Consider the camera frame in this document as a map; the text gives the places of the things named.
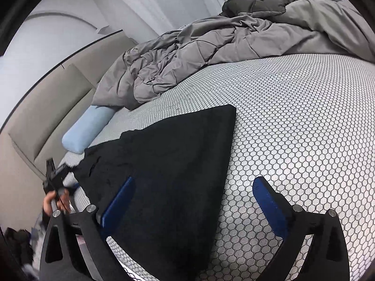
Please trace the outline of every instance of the blue gripper pad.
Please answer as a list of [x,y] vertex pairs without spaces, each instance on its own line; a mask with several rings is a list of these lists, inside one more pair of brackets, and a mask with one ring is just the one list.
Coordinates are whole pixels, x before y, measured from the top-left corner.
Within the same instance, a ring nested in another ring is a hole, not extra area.
[[119,225],[121,217],[126,212],[134,196],[134,192],[135,180],[130,176],[102,215],[101,233],[104,238],[110,236]]
[[288,221],[280,204],[280,196],[266,179],[262,176],[257,177],[253,182],[253,195],[262,209],[273,233],[286,239],[288,236]]

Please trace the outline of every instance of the gray comforter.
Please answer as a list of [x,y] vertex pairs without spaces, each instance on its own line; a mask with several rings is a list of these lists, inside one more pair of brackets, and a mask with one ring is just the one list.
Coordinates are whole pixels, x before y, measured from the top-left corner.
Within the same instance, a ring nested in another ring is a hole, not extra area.
[[373,31],[340,2],[229,0],[222,15],[228,12],[233,18],[198,20],[122,54],[104,74],[93,104],[133,110],[215,63],[294,53],[350,54],[375,62]]

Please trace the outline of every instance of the bedsheet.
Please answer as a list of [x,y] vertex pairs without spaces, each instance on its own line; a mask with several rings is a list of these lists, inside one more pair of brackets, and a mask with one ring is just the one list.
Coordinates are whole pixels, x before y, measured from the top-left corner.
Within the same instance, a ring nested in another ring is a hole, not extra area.
[[[275,237],[253,194],[264,176],[291,204],[339,215],[358,280],[375,255],[375,65],[344,55],[288,55],[208,66],[134,111],[118,111],[93,144],[166,117],[231,104],[237,108],[216,242],[198,280],[255,280],[275,254]],[[63,159],[77,164],[83,155]],[[66,182],[75,181],[72,174]],[[76,196],[83,210],[89,200]],[[117,258],[156,280],[109,237]],[[291,269],[295,278],[310,237]]]

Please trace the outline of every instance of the black cloth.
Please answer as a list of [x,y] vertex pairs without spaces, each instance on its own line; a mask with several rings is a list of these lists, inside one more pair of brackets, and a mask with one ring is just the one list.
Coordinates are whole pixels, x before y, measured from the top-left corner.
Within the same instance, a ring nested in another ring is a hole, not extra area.
[[161,281],[194,280],[208,264],[235,119],[230,105],[166,118],[86,149],[74,171],[99,207],[133,176],[134,197],[112,237]]
[[5,242],[20,266],[33,263],[33,249],[30,242],[31,234],[27,230],[15,231],[7,228],[4,234]]

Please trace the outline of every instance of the upholstered headboard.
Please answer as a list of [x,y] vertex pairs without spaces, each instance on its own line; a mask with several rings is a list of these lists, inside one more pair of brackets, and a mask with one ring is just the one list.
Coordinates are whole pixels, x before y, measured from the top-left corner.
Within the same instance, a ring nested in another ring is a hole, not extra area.
[[46,159],[59,163],[66,153],[64,133],[91,105],[100,79],[125,50],[136,45],[120,31],[80,50],[45,75],[12,115],[13,147],[42,179]]

